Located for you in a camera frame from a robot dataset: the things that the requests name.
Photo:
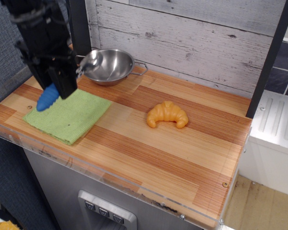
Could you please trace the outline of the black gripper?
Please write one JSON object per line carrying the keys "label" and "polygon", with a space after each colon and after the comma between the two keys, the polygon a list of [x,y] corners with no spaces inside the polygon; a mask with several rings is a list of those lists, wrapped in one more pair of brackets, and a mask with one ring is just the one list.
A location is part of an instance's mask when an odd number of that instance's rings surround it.
{"label": "black gripper", "polygon": [[62,14],[14,14],[22,42],[17,44],[23,60],[44,90],[50,79],[62,99],[77,89],[75,55],[68,47],[70,38]]}

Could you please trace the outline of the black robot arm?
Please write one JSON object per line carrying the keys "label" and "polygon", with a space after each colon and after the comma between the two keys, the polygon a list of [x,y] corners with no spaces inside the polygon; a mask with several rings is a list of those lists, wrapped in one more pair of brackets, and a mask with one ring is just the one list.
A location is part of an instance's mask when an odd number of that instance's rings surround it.
{"label": "black robot arm", "polygon": [[16,42],[23,62],[42,89],[54,84],[62,99],[76,89],[75,54],[59,4],[54,0],[3,0],[22,36]]}

